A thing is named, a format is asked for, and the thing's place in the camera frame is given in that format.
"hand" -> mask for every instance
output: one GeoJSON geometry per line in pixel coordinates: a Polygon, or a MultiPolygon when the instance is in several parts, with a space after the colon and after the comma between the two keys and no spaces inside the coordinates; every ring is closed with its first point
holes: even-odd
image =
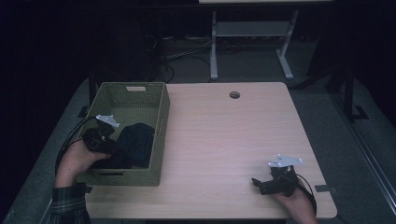
{"type": "Polygon", "coordinates": [[[105,153],[89,151],[82,139],[77,140],[62,157],[55,177],[55,188],[76,185],[78,175],[85,173],[94,162],[109,157],[110,155],[105,153]]]}
{"type": "Polygon", "coordinates": [[[271,195],[275,200],[283,204],[291,216],[299,224],[318,224],[314,208],[307,196],[298,188],[286,197],[280,193],[271,195]]]}

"table hole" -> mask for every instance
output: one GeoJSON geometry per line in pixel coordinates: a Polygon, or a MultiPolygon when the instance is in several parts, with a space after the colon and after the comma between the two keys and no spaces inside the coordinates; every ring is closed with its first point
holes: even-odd
{"type": "Polygon", "coordinates": [[[232,91],[230,92],[230,97],[233,99],[238,99],[239,97],[241,97],[241,94],[237,91],[232,91]]]}

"storage bin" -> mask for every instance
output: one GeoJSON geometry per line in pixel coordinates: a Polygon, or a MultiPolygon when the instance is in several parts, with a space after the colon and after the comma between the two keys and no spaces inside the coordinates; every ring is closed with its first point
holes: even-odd
{"type": "MultiPolygon", "coordinates": [[[[116,140],[126,126],[145,123],[155,129],[148,168],[90,169],[78,177],[89,185],[158,186],[163,165],[163,148],[170,100],[166,84],[161,82],[104,82],[93,100],[87,118],[113,115],[119,128],[110,138],[116,140]]],[[[79,136],[96,125],[95,119],[81,128],[79,136]]]]}

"person's left hand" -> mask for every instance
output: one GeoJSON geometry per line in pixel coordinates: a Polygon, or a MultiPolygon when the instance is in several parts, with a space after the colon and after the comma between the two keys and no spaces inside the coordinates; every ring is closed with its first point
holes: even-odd
{"type": "Polygon", "coordinates": [[[82,139],[69,146],[59,164],[55,178],[55,188],[71,187],[76,184],[77,176],[85,173],[91,165],[111,155],[89,151],[82,139]]]}

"white bracket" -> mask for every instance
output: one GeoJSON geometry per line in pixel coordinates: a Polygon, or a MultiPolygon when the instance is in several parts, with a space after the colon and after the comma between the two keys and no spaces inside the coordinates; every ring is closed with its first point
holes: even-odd
{"type": "Polygon", "coordinates": [[[117,123],[117,122],[114,120],[113,117],[114,117],[113,115],[110,115],[110,116],[98,115],[98,116],[96,116],[97,119],[101,120],[101,121],[104,122],[104,123],[108,123],[109,125],[114,126],[114,127],[116,127],[116,128],[120,127],[120,124],[117,123]]]}
{"type": "Polygon", "coordinates": [[[291,166],[302,163],[303,163],[302,159],[296,159],[293,157],[277,154],[276,159],[274,161],[268,162],[268,165],[270,167],[285,167],[285,166],[291,166]]]}

